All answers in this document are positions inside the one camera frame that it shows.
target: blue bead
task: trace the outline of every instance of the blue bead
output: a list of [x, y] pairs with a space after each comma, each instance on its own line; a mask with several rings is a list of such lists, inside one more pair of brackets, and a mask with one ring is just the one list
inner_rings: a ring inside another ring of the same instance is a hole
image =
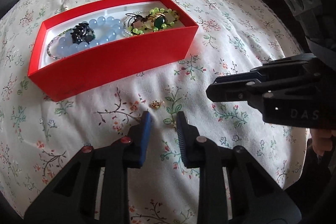
[[98, 24], [97, 24], [97, 20], [95, 20], [95, 19], [91, 19], [90, 21], [89, 21], [89, 27], [91, 28], [91, 29], [94, 29], [94, 28], [96, 28], [98, 26]]
[[87, 42], [82, 42], [78, 45], [77, 49], [79, 52], [84, 51], [89, 48], [89, 44]]
[[115, 40], [117, 34], [115, 33], [114, 30], [110, 29], [107, 31], [106, 36], [109, 38], [109, 41]]
[[75, 53], [78, 52], [78, 45], [77, 44], [72, 44], [70, 47], [69, 47], [69, 55], [73, 55]]
[[125, 29], [123, 29], [120, 33], [123, 37], [128, 37], [129, 35], [125, 32]]
[[109, 41], [108, 37], [101, 37], [99, 39], [100, 45], [103, 45], [103, 44], [107, 43], [108, 41]]
[[72, 44], [72, 37], [65, 37], [64, 45], [70, 47]]
[[67, 57], [69, 54], [69, 48], [64, 45], [58, 45], [56, 51], [60, 57]]
[[65, 37], [61, 37], [59, 40], [58, 40], [58, 45], [64, 45], [65, 44]]
[[108, 26], [113, 26], [115, 23], [114, 23], [114, 17], [108, 17], [106, 19], [106, 25]]
[[112, 27], [112, 30], [114, 30], [114, 32], [116, 34], [120, 34], [123, 29], [124, 29], [124, 27], [120, 24], [113, 25], [113, 27]]
[[90, 48], [97, 47], [99, 45], [100, 45], [100, 42], [96, 39], [94, 39], [90, 42]]
[[105, 21], [106, 21], [105, 17], [98, 17], [98, 19], [97, 19], [98, 26], [104, 25]]
[[65, 38], [71, 37], [71, 33], [72, 33], [72, 30], [71, 31], [67, 31], [65, 33]]

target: red box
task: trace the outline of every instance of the red box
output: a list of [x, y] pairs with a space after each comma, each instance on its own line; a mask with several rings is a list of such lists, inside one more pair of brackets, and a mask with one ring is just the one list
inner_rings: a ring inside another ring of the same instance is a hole
[[[39, 69], [41, 50], [49, 29], [94, 11], [147, 1], [160, 1], [176, 10], [184, 27], [109, 42]], [[52, 100], [64, 100], [114, 80], [184, 59], [197, 29], [198, 25], [171, 0], [100, 0], [88, 3], [42, 22], [28, 77]]]

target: red screw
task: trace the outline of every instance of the red screw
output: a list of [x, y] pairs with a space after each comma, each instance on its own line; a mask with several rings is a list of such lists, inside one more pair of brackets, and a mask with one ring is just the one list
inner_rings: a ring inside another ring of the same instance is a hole
[[122, 143], [130, 143], [132, 139], [130, 137], [124, 136], [120, 139]]
[[93, 147], [91, 145], [85, 145], [82, 147], [83, 153], [90, 153], [92, 151]]

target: black mount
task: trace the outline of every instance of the black mount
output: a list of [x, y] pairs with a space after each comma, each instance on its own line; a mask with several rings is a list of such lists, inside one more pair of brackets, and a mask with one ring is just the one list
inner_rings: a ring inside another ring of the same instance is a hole
[[[197, 224], [296, 224], [301, 213], [261, 165], [242, 146], [217, 146], [200, 136], [177, 113], [177, 133], [186, 168], [200, 168]], [[227, 220], [223, 167], [226, 167], [231, 193], [233, 219]]]
[[206, 90], [213, 102], [247, 101], [264, 122], [336, 128], [336, 72], [313, 54], [275, 60], [247, 73], [217, 77]]
[[[141, 168], [146, 159], [151, 116], [110, 146], [83, 147], [38, 195], [25, 213], [26, 224], [129, 224], [127, 168]], [[105, 167], [100, 220], [95, 202], [100, 169]]]

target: floral bedsheet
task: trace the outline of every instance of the floral bedsheet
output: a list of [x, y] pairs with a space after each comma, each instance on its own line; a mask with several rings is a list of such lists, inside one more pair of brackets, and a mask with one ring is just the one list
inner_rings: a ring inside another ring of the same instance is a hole
[[[184, 60], [53, 102], [27, 78], [39, 26], [92, 1], [20, 0], [0, 20], [0, 190], [21, 216], [83, 145], [111, 144], [144, 110], [153, 126], [143, 168], [129, 170], [132, 223], [196, 223], [199, 170], [181, 161], [179, 110], [218, 145], [246, 147], [281, 187], [299, 178], [304, 129], [266, 124], [246, 102], [212, 103], [205, 94], [219, 75], [299, 53], [260, 0], [173, 0], [199, 24]], [[153, 100], [165, 104], [154, 110]]]

